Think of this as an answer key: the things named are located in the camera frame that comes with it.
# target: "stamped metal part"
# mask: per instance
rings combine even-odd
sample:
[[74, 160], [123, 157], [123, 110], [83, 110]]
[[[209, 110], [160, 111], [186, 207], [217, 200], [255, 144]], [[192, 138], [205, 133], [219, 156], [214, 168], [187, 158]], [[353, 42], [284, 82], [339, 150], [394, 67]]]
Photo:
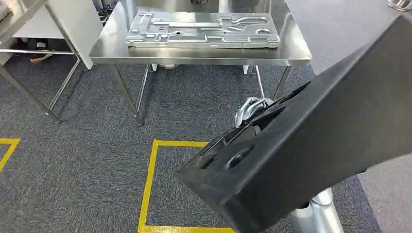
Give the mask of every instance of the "stamped metal part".
[[267, 13], [140, 12], [129, 47], [276, 48], [280, 42]]

